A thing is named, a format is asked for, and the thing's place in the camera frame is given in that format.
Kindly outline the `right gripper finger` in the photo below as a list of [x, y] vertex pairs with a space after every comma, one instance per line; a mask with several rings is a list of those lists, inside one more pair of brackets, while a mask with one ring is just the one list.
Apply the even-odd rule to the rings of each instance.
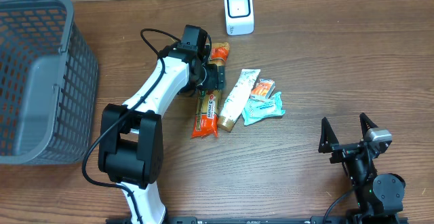
[[377, 127], [377, 125], [365, 113], [361, 113], [359, 119], [363, 137], [365, 137], [369, 129]]
[[321, 136], [319, 140], [319, 153], [331, 153], [339, 146], [338, 139], [326, 117], [321, 120]]

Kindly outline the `orange spaghetti packet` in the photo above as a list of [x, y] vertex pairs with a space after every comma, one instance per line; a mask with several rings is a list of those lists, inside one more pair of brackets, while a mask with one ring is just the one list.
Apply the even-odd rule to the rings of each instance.
[[192, 138], [205, 137], [213, 134], [218, 136], [218, 116], [220, 114], [220, 102], [225, 87], [224, 68], [230, 52], [229, 42], [213, 43], [208, 64], [216, 68], [218, 72], [217, 88], [213, 90], [200, 90], [197, 97], [195, 122]]

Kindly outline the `white cream tube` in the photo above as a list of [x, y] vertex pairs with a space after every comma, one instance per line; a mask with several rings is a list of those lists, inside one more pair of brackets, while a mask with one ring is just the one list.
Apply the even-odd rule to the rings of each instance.
[[217, 125], [230, 132], [241, 115], [256, 83], [260, 69], [242, 69], [237, 83], [227, 96], [220, 112]]

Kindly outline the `teal wet wipes pack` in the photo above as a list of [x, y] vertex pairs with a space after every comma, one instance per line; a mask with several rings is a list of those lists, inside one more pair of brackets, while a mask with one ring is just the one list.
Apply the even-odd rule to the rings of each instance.
[[277, 92], [265, 101], [248, 99], [242, 111], [244, 125], [249, 126], [268, 117], [281, 117], [285, 114], [281, 92]]

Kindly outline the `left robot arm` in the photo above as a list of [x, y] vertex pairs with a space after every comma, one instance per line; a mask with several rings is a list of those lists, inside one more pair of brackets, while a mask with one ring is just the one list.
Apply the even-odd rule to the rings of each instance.
[[157, 178], [163, 163], [162, 117], [181, 92], [221, 90], [224, 69], [210, 62], [212, 41], [198, 26], [156, 53], [157, 65], [135, 95], [102, 113], [98, 168], [121, 189], [132, 212], [128, 223], [165, 223]]

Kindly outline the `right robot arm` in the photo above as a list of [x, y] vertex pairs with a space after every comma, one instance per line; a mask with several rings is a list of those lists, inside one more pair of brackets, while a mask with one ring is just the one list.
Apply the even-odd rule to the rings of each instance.
[[[378, 174], [374, 159], [385, 153], [393, 141], [392, 134], [377, 126], [365, 113], [359, 115], [362, 138], [358, 143], [341, 145], [327, 118], [321, 120], [318, 152], [330, 153], [332, 164], [341, 164], [351, 181], [351, 188], [326, 210], [322, 223], [407, 223], [400, 217], [406, 182], [398, 174]], [[332, 217], [334, 207], [354, 194], [357, 208], [343, 217]]]

